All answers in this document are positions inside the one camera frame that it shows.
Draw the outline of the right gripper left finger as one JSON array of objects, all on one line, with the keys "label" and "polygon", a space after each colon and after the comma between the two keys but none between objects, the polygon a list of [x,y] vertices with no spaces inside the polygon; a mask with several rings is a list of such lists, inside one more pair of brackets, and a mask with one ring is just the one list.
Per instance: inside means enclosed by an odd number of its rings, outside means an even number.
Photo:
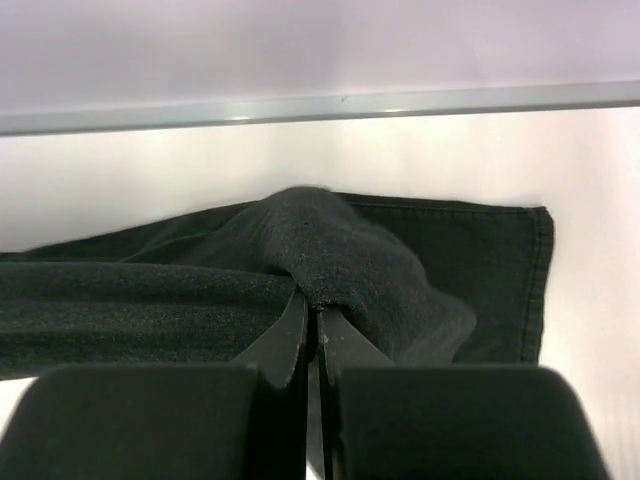
[{"label": "right gripper left finger", "polygon": [[308,305],[300,290],[293,291],[276,322],[231,363],[253,367],[276,390],[306,385]]}]

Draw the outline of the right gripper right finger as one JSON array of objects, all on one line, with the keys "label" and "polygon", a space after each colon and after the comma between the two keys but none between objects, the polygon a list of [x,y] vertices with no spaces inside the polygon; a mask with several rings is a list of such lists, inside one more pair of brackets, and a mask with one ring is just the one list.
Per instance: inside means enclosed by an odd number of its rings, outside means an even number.
[{"label": "right gripper right finger", "polygon": [[340,478],[338,379],[345,368],[387,368],[394,362],[377,349],[337,308],[317,313],[323,462],[326,479]]}]

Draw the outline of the black trousers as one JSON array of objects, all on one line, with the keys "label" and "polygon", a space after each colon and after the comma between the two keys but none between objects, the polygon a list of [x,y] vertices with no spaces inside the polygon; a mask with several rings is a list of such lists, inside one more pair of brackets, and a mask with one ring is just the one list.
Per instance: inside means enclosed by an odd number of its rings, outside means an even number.
[{"label": "black trousers", "polygon": [[536,363],[543,207],[293,187],[1,257],[1,375],[227,361],[300,290],[402,366]]}]

